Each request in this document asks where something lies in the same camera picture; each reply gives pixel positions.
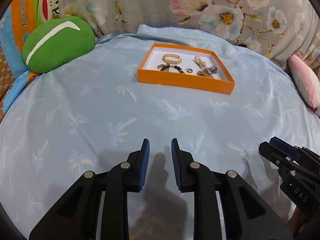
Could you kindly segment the pink pillow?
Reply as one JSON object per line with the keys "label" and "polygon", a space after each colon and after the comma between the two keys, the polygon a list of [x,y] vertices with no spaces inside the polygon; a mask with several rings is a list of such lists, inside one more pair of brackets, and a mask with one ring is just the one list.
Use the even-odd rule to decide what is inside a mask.
{"label": "pink pillow", "polygon": [[287,64],[302,98],[319,116],[319,79],[317,75],[296,55],[291,55]]}

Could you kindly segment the light blue palm bedsheet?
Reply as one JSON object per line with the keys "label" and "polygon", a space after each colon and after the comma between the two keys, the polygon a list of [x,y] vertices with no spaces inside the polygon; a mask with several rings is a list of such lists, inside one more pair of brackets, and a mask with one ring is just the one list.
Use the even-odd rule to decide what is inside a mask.
{"label": "light blue palm bedsheet", "polygon": [[[214,51],[229,95],[140,83],[155,42]],[[259,144],[279,137],[319,152],[319,118],[267,58],[198,30],[106,35],[88,54],[36,78],[1,123],[1,204],[24,237],[87,170],[109,171],[150,141],[143,191],[129,195],[131,239],[192,239],[194,201],[179,192],[171,140],[213,171],[235,170],[283,220],[294,209]]]}

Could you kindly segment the orange shallow cardboard box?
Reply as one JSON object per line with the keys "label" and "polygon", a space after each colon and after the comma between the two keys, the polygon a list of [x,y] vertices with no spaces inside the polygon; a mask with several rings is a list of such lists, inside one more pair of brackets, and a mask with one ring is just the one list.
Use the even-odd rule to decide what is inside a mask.
{"label": "orange shallow cardboard box", "polygon": [[[164,54],[177,54],[180,64],[163,62]],[[230,95],[235,87],[231,74],[210,50],[177,44],[154,43],[137,70],[142,83],[194,88]]]}

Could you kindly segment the grey floral blanket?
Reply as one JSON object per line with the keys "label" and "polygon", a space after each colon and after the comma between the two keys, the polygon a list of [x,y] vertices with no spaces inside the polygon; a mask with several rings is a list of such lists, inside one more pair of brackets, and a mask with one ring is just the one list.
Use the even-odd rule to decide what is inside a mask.
{"label": "grey floral blanket", "polygon": [[319,66],[319,17],[308,0],[59,0],[59,10],[87,21],[98,37],[142,24],[200,29],[281,67],[291,55]]}

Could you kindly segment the gold braided bangle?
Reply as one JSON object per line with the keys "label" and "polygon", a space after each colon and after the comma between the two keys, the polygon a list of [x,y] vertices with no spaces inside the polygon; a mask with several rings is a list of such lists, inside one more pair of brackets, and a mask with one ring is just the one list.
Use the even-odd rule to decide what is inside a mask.
{"label": "gold braided bangle", "polygon": [[182,63],[182,58],[177,54],[164,54],[162,56],[163,62],[167,64],[180,64]]}

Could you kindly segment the green plush cushion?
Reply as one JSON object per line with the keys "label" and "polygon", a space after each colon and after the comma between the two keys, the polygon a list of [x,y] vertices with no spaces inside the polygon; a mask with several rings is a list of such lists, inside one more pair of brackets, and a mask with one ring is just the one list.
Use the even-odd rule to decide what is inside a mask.
{"label": "green plush cushion", "polygon": [[42,74],[92,51],[95,34],[76,16],[54,19],[37,27],[26,39],[22,59],[27,68]]}

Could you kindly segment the colourful cartoon monkey pillow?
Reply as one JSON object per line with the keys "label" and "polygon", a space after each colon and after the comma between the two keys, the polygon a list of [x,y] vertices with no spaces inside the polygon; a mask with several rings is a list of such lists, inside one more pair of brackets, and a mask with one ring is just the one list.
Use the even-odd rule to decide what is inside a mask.
{"label": "colourful cartoon monkey pillow", "polygon": [[41,24],[57,19],[59,0],[12,0],[1,18],[1,119],[10,106],[39,75],[22,60],[28,36]]}

